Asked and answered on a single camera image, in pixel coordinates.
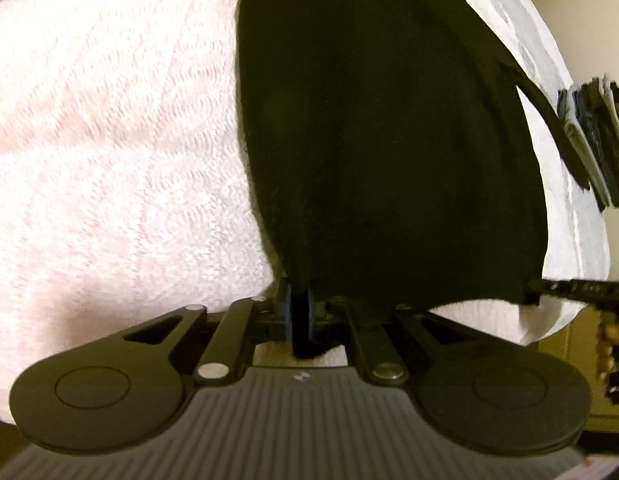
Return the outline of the person's right hand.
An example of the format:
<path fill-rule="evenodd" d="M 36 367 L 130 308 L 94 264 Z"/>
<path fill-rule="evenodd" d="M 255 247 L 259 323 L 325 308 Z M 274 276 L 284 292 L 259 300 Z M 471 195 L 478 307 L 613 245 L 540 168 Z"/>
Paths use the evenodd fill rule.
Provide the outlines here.
<path fill-rule="evenodd" d="M 601 382 L 616 370 L 613 349 L 619 347 L 619 324 L 601 322 L 597 329 L 596 377 Z"/>

